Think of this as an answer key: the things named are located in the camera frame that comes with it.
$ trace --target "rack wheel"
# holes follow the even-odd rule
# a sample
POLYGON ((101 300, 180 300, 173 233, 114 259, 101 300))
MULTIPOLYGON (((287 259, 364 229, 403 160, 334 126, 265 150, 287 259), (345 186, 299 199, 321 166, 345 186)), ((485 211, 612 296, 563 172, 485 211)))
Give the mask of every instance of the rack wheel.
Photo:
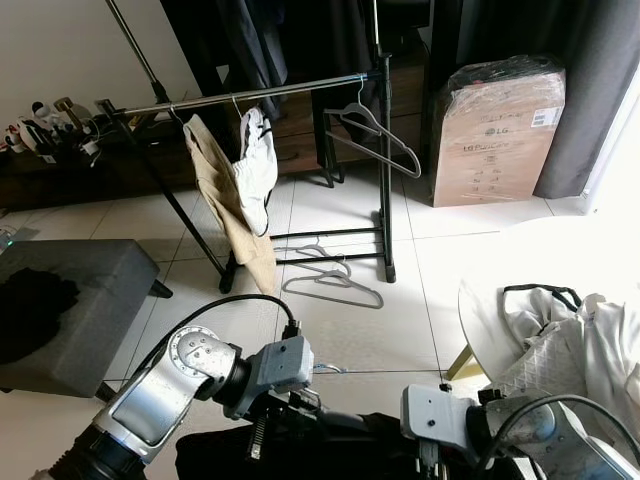
POLYGON ((384 273, 387 277, 387 283, 396 283, 396 266, 395 265, 385 265, 384 273))

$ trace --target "gray ottoman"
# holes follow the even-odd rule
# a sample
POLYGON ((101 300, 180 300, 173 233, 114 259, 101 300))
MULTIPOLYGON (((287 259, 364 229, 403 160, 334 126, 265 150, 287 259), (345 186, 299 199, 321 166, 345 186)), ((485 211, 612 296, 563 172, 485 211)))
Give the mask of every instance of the gray ottoman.
POLYGON ((93 397, 145 297, 171 296, 134 240, 16 242, 0 255, 0 283, 25 267, 72 280, 80 293, 49 343, 0 365, 2 389, 93 397))

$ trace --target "white fabric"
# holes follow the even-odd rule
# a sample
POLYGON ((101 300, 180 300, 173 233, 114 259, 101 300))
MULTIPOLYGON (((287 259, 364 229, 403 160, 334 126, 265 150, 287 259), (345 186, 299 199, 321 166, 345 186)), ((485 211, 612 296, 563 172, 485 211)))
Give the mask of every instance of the white fabric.
POLYGON ((259 237, 267 233, 266 201, 278 180, 278 161, 270 129, 269 119, 258 107, 249 109, 240 122, 240 160, 232 164, 242 215, 259 237))
MULTIPOLYGON (((586 394, 623 421, 640 440, 638 299, 618 305, 592 294, 573 313, 550 292, 540 290, 509 291, 503 297, 505 319, 526 352, 492 388, 506 395, 520 388, 586 394)), ((590 434, 602 438, 604 433, 631 459, 625 441, 605 418, 585 408, 575 411, 590 434)))

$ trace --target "metal clothes rail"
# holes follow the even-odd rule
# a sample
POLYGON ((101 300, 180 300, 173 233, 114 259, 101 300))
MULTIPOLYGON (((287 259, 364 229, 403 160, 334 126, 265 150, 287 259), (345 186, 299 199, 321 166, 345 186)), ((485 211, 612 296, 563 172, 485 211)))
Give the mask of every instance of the metal clothes rail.
MULTIPOLYGON (((120 14, 113 0, 106 0, 109 5, 114 18, 120 25, 124 35, 127 37, 129 44, 134 50, 136 56, 140 60, 149 80, 152 84, 158 104, 148 107, 138 107, 129 109, 116 109, 110 100, 99 100, 96 102, 98 108, 109 118, 112 124, 122 133, 127 142, 136 152, 140 158, 143 166, 148 171, 149 175, 160 187, 160 190, 166 197, 169 204, 176 211, 182 222, 189 230, 189 233, 193 236, 200 248, 203 250, 209 261, 216 268, 220 274, 220 291, 222 293, 228 293, 231 291, 233 285, 233 279, 235 276, 238 264, 236 263, 233 252, 229 256, 229 261, 225 267, 222 266, 220 261, 211 251, 211 248, 206 243, 202 235, 193 224, 189 215, 184 211, 180 203, 176 200, 175 196, 171 192, 171 189, 166 185, 156 168, 150 162, 145 150, 139 145, 136 135, 133 134, 128 126, 127 118, 134 115, 141 116, 154 116, 161 112, 168 112, 171 117, 176 121, 179 121, 176 111, 177 110, 195 110, 202 107, 208 107, 211 105, 233 102, 234 100, 258 100, 261 98, 270 97, 273 95, 285 95, 299 92, 306 92, 311 90, 317 90, 321 88, 332 88, 341 85, 348 85, 353 83, 361 83, 363 81, 376 81, 378 82, 378 92, 380 101, 381 112, 381 125, 390 130, 391 123, 391 84, 389 79, 389 55, 381 53, 381 48, 378 40, 378 21, 377 12, 375 8, 375 0, 373 2, 373 18, 372 24, 374 28, 374 39, 376 43, 375 56, 376 56, 376 68, 373 71, 366 73, 357 73, 353 75, 346 75, 343 77, 336 77, 327 80, 317 80, 313 82, 299 83, 294 85, 284 85, 281 87, 268 88, 263 90, 254 90, 246 92, 238 92, 226 95, 216 95, 211 97, 203 97, 194 100, 185 100, 181 102, 170 102, 166 96, 162 84, 155 77, 148 62, 144 58, 142 51, 140 50, 135 38, 131 34, 124 18, 120 14)), ((322 128, 322 134, 317 136, 324 142, 324 151, 326 154, 327 164, 330 167, 330 171, 338 169, 338 164, 335 158, 335 152, 333 148, 333 140, 329 139, 329 136, 325 132, 331 131, 331 122, 327 114, 323 114, 321 118, 314 118, 314 127, 318 129, 322 128)), ((379 137, 379 152, 386 158, 391 157, 391 142, 385 135, 379 137)), ((340 175, 340 179, 336 179, 341 182, 344 180, 343 175, 340 175)), ((326 235, 350 235, 350 234, 362 234, 362 233, 379 233, 382 235, 382 252, 379 253, 360 253, 351 255, 339 255, 323 258, 304 258, 304 259, 278 259, 278 264, 295 264, 295 263, 308 263, 314 261, 331 261, 331 260, 345 260, 345 259, 362 259, 362 258, 383 258, 385 266, 385 274, 387 282, 393 283, 396 280, 395 266, 393 262, 392 251, 392 239, 391 239, 391 167, 382 162, 379 163, 379 186, 380 186, 380 209, 378 211, 377 225, 368 228, 352 228, 343 230, 321 230, 313 232, 294 232, 286 233, 282 235, 274 235, 272 239, 293 238, 293 237, 317 237, 326 235)))

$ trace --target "dark curtain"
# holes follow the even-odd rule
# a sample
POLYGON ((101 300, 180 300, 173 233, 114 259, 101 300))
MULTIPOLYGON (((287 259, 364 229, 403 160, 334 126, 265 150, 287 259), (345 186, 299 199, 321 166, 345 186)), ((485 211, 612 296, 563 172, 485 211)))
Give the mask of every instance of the dark curtain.
POLYGON ((565 109, 534 193, 579 195, 638 68, 640 0, 477 1, 465 63, 550 53, 565 65, 565 109))

